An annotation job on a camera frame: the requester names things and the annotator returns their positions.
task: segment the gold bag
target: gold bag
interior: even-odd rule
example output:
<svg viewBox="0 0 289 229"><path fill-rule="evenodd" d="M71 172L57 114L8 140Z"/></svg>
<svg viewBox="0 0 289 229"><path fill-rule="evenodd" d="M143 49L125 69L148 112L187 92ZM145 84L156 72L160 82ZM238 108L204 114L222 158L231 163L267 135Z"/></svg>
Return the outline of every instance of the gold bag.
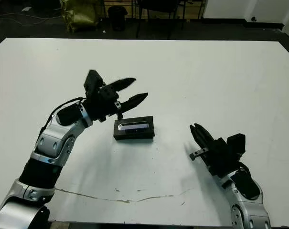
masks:
<svg viewBox="0 0 289 229"><path fill-rule="evenodd" d="M62 16L67 30L95 27L98 24L96 9L99 0L60 0Z"/></svg>

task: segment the black box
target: black box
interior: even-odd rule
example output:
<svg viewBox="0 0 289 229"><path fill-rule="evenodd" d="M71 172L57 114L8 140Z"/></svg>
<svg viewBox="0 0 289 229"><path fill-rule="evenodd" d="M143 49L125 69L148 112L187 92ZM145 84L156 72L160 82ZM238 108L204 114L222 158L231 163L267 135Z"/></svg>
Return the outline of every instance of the black box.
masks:
<svg viewBox="0 0 289 229"><path fill-rule="evenodd" d="M115 120L114 138L116 140L153 138L154 136L153 116Z"/></svg>

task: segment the trash bin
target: trash bin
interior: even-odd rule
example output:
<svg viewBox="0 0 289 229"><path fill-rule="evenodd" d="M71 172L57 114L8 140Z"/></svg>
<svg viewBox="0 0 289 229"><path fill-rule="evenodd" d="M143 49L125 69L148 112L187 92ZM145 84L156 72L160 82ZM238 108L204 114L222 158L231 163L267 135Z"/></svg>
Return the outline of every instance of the trash bin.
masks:
<svg viewBox="0 0 289 229"><path fill-rule="evenodd" d="M125 30L125 15L127 15L127 11L123 6L109 7L108 16L114 31Z"/></svg>

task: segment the white tabletop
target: white tabletop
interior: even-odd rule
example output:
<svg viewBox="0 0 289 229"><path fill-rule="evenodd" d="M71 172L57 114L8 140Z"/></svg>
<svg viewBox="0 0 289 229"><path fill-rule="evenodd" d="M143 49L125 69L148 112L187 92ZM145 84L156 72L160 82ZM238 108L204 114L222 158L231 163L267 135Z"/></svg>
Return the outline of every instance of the white tabletop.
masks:
<svg viewBox="0 0 289 229"><path fill-rule="evenodd" d="M289 53L278 42L8 38L0 44L0 203L59 104L84 95L89 69L120 93L149 96L126 118L154 117L155 138L115 141L114 118L79 136L47 204L50 220L229 226L229 205L189 125L246 134L242 157L272 226L289 226Z"/></svg>

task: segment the crack on table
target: crack on table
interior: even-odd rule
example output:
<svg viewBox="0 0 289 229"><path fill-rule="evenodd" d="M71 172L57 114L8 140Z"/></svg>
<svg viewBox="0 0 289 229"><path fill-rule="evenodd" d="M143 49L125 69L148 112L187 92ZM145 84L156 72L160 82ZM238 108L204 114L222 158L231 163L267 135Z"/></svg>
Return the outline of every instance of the crack on table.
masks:
<svg viewBox="0 0 289 229"><path fill-rule="evenodd" d="M71 192L71 191L67 191L67 190L64 190L64 189L55 188L55 190L57 190L57 191L61 191L61 192L69 193L69 194L74 194L74 195L78 195L78 196L81 196L81 197L87 197L87 198L91 198L91 199L105 200L105 201L110 201L110 202L122 202L122 203L126 203L126 204L129 204L129 203L131 203L131 202L142 202L142 201L145 201L145 200L156 199L156 198L177 197L177 196L180 196L180 195L182 195L182 194L184 194L184 193L186 193L186 192L188 192L188 191L190 191L190 190L193 190L193 189L195 189L195 188L187 189L187 190L183 191L182 193L180 193L180 194L178 194L178 195L163 195L163 196L147 197L147 198L138 199L138 200L130 200L130 199L122 200L122 199L99 198L99 197L89 196L89 195L82 194L82 193Z"/></svg>

